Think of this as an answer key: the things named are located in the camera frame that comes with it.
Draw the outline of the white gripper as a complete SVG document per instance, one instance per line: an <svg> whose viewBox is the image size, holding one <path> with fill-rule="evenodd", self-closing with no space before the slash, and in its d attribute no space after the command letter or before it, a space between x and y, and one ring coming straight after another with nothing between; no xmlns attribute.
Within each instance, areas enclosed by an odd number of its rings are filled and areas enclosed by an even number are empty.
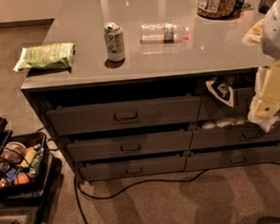
<svg viewBox="0 0 280 224"><path fill-rule="evenodd" d="M280 65L259 67L255 78L248 121L269 133L280 119Z"/></svg>

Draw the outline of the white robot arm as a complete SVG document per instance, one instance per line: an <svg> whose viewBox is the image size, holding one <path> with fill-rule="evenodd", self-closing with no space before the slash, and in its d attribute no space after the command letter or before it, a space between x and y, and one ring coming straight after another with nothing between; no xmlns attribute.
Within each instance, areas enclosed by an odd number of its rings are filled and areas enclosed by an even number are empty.
<svg viewBox="0 0 280 224"><path fill-rule="evenodd" d="M263 53L273 58L269 67L258 67L248 121L269 133L280 120L280 0L276 0L265 18L257 22L243 38L244 44L260 44Z"/></svg>

